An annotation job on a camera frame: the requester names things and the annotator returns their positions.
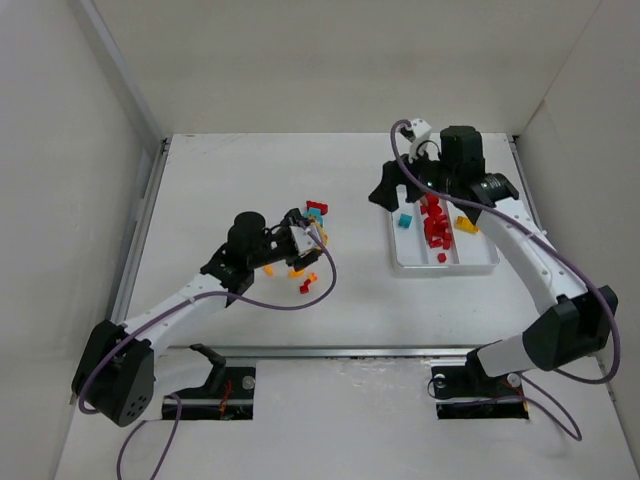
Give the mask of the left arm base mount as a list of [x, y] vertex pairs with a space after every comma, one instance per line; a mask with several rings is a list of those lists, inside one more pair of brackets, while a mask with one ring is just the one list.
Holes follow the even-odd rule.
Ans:
[[256, 365], [208, 346], [167, 351], [154, 367], [164, 420], [248, 421], [253, 418]]

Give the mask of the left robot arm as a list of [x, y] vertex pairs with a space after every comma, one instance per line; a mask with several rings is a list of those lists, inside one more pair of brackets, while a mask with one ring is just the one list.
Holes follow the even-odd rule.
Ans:
[[167, 350], [180, 336], [234, 302], [249, 303], [256, 270], [283, 262], [299, 272], [330, 254], [320, 220], [294, 208], [275, 226], [253, 211], [238, 214], [227, 240], [178, 292], [146, 312], [91, 331], [71, 383], [79, 410], [101, 414], [119, 427], [140, 418], [156, 396], [185, 389], [215, 392], [225, 358], [202, 344], [180, 356]]

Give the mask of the teal and red square brick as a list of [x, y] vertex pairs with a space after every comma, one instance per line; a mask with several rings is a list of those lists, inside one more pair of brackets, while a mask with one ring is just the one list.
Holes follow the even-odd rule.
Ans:
[[397, 221], [397, 226], [402, 229], [408, 229], [412, 223], [412, 216], [402, 213]]

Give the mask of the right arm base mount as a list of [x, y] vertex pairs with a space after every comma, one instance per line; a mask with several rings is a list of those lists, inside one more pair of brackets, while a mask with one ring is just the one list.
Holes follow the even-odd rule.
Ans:
[[431, 367], [428, 392], [439, 420], [528, 420], [521, 381], [508, 376], [475, 380], [462, 365]]

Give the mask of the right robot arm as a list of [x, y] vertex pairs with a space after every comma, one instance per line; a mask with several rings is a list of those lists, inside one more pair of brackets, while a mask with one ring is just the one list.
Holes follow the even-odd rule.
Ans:
[[431, 133], [422, 119], [392, 125], [394, 158], [384, 163], [370, 202], [395, 212], [396, 190], [403, 186], [409, 203], [427, 194], [451, 203], [503, 254], [539, 313], [522, 333], [471, 351], [469, 375], [481, 381], [538, 369], [568, 377], [565, 365], [612, 345], [610, 369], [598, 381], [614, 378], [621, 362], [615, 292], [596, 286], [560, 254], [528, 215], [516, 187], [504, 175], [487, 172], [482, 136], [474, 127], [442, 130], [437, 159], [427, 152]]

